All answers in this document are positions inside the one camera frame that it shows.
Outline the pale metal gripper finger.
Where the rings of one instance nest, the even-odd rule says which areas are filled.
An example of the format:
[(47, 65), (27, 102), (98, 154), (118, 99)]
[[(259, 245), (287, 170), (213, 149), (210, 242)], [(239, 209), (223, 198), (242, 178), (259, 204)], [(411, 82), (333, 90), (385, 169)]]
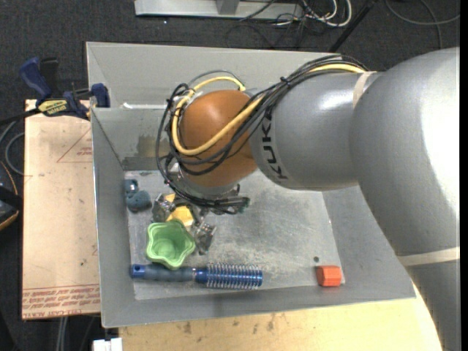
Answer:
[(175, 209), (176, 206), (172, 201), (169, 201), (164, 194), (159, 194), (154, 200), (151, 211), (153, 222), (166, 222)]
[(208, 223), (203, 223), (194, 227), (192, 234), (199, 255), (205, 255), (209, 252), (215, 232), (216, 226)]

